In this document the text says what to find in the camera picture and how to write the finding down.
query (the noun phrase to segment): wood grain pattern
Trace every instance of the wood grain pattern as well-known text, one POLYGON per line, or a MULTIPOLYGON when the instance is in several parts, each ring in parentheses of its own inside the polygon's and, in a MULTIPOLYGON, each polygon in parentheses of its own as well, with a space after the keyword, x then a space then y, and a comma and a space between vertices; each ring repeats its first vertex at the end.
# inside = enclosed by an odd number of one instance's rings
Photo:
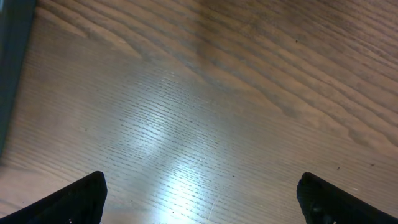
POLYGON ((397 11, 39 0, 0 212, 103 170, 103 223, 304 223, 310 171, 398 216, 397 11))

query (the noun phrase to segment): scratch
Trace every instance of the scratch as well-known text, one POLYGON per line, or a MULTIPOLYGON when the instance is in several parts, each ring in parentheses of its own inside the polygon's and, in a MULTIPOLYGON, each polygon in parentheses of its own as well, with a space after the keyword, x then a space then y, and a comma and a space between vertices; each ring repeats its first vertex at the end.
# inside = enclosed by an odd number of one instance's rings
POLYGON ((211 206, 209 216, 207 217, 207 220, 210 220, 211 213, 213 212, 214 206, 217 204, 219 197, 220 197, 220 195, 218 195, 216 200, 214 200, 213 205, 211 206))

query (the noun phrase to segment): brown wooden tabletop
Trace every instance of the brown wooden tabletop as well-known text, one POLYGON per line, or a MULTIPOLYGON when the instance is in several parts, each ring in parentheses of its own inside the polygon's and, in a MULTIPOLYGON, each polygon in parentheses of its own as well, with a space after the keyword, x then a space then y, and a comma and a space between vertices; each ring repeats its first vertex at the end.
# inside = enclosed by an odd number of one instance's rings
POLYGON ((305 223, 313 172, 398 217, 394 0, 39 0, 5 216, 105 173, 103 223, 305 223))

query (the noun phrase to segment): wooden table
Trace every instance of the wooden table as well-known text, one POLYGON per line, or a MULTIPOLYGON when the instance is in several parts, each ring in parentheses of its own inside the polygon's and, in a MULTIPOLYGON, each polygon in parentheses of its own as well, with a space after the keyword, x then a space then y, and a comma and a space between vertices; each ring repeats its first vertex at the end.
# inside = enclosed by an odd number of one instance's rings
POLYGON ((103 223, 305 223, 309 171, 398 217, 397 12, 39 0, 1 215, 102 170, 103 223))

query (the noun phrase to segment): black object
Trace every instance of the black object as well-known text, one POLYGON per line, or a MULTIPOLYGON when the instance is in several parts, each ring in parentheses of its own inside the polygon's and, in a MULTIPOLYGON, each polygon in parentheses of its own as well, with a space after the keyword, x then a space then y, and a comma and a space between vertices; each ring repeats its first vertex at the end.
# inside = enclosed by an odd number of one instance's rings
POLYGON ((0 153, 17 90, 35 0, 0 0, 0 153))
POLYGON ((107 188, 102 172, 0 219, 0 224, 100 224, 107 188))
POLYGON ((308 172, 298 183, 297 199, 307 224, 398 224, 398 219, 308 172))

